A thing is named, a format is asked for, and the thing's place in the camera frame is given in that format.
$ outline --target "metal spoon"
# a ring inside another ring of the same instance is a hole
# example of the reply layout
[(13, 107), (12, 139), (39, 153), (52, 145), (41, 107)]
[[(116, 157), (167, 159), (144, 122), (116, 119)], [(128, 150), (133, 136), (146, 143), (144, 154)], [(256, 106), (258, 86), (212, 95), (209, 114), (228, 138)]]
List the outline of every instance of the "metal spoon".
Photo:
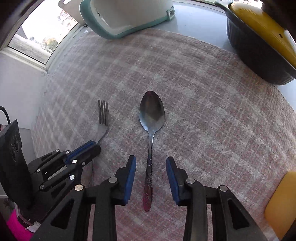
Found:
[(152, 143), (157, 132), (165, 121), (165, 109), (159, 96), (148, 91), (144, 94), (139, 111), (140, 122), (149, 133), (149, 147), (146, 167), (146, 178), (143, 195), (144, 210), (148, 212), (152, 204)]

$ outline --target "pink fabric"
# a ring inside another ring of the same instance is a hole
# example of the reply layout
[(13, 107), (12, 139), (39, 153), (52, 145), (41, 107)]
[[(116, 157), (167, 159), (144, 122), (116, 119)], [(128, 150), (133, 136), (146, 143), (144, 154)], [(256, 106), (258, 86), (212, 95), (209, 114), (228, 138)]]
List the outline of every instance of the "pink fabric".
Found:
[(12, 234), (18, 241), (29, 241), (33, 236), (33, 233), (25, 229), (17, 220), (16, 211), (13, 210), (9, 220), (7, 221), (7, 226), (11, 230)]

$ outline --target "dark baking dish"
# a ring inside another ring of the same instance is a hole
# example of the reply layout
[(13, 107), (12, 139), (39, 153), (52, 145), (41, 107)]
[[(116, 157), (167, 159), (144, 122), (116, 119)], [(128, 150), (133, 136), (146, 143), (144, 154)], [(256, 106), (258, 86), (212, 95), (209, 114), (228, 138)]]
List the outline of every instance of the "dark baking dish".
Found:
[(285, 85), (296, 78), (296, 69), (231, 10), (232, 1), (216, 0), (227, 16), (227, 36), (241, 60), (264, 80)]

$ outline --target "checkered cloth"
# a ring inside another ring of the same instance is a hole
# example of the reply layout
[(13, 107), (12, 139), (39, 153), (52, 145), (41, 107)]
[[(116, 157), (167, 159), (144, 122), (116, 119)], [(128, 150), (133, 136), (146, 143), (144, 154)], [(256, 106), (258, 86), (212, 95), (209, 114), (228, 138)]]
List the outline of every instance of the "checkered cloth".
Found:
[[(154, 139), (153, 203), (146, 213), (148, 133), (139, 106), (148, 90), (163, 101), (166, 118)], [(129, 155), (137, 158), (131, 199), (116, 206), (118, 240), (182, 240), (186, 207), (173, 202), (168, 156), (203, 185), (228, 186), (268, 240), (275, 239), (263, 213), (285, 173), (296, 170), (296, 116), (238, 56), (156, 29), (118, 40), (83, 34), (49, 74), (33, 129), (37, 156), (95, 138), (98, 99), (108, 101), (110, 129), (94, 160), (93, 184), (113, 176)], [(84, 171), (85, 181), (91, 166)]]

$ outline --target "window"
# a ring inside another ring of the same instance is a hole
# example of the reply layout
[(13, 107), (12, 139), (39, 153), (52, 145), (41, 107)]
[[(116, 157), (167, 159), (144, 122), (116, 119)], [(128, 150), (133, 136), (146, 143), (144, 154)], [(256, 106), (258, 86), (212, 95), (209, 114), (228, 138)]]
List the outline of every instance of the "window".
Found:
[(9, 47), (46, 64), (77, 21), (61, 9), (60, 0), (44, 0), (24, 21)]

